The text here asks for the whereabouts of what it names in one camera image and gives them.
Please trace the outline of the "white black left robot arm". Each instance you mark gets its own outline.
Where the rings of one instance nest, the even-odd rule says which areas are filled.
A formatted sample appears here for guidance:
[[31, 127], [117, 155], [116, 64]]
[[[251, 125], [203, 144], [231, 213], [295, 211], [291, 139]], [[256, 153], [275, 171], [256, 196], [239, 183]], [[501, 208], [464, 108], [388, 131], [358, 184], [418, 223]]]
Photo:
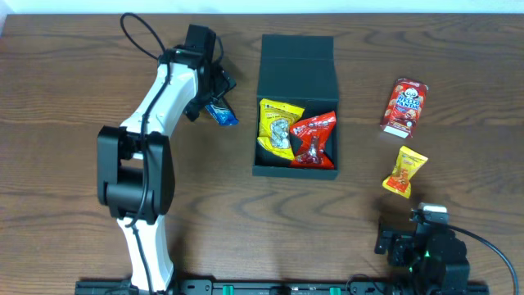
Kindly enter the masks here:
[[157, 74], [137, 110], [97, 136], [97, 198], [122, 229], [132, 262], [129, 280], [77, 284], [77, 294], [170, 294], [174, 263], [165, 216], [174, 197], [170, 139], [179, 119], [196, 120], [236, 85], [214, 57], [221, 42], [190, 25], [182, 45], [163, 48]]

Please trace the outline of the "dark green box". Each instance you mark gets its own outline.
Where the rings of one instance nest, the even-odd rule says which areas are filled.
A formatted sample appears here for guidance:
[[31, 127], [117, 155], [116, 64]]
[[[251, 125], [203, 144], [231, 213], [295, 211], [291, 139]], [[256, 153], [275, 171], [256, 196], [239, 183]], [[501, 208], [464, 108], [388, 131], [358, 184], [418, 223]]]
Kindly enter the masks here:
[[[303, 119], [338, 112], [339, 88], [332, 36], [265, 34], [262, 38], [256, 101], [267, 98], [302, 107]], [[334, 180], [338, 170], [339, 134], [335, 126], [324, 154], [332, 169], [292, 167], [291, 162], [255, 144], [254, 176]]]

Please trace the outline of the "yellow snack bag with window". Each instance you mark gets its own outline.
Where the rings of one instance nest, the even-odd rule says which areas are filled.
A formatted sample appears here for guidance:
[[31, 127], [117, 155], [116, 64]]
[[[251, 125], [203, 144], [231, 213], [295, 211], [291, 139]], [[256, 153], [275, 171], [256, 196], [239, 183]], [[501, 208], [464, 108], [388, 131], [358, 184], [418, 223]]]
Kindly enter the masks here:
[[290, 128], [303, 115], [305, 109], [285, 102], [264, 98], [260, 101], [258, 144], [277, 157], [292, 161]]

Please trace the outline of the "red Hello Panda box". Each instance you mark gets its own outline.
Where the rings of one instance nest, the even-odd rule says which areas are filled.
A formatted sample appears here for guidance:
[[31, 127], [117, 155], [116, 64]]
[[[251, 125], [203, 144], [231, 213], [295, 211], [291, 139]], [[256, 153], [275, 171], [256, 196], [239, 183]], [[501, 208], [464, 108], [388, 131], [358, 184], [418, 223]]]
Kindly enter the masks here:
[[382, 130], [401, 138], [412, 138], [428, 91], [429, 87], [420, 81], [397, 79], [380, 124]]

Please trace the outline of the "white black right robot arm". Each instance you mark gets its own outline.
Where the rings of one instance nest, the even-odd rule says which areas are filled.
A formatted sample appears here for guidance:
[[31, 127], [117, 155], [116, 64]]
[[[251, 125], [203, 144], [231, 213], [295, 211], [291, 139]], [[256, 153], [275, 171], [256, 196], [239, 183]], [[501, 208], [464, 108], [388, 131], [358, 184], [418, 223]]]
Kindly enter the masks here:
[[468, 292], [466, 245], [442, 223], [419, 220], [416, 229], [408, 232], [381, 221], [374, 251], [386, 255], [390, 266], [409, 272], [388, 283], [386, 295]]

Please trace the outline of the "blue Oreo cookie pack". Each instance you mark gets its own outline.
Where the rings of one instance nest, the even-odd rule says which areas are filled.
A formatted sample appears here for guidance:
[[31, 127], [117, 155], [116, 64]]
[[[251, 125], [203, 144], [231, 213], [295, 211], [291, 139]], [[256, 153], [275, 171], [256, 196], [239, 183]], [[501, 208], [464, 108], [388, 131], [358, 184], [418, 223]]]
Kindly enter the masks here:
[[210, 102], [206, 105], [206, 110], [221, 126], [238, 124], [238, 119], [225, 98]]

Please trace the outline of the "red Hacks candy bag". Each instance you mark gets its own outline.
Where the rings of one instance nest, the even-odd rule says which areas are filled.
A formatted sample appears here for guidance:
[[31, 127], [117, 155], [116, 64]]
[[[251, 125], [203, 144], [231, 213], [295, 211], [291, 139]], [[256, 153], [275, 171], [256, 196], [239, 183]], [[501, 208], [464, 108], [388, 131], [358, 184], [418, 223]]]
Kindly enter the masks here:
[[325, 147], [336, 122], [336, 113], [330, 111], [295, 123], [290, 132], [301, 141], [301, 146], [291, 167], [333, 170], [335, 166], [325, 154]]

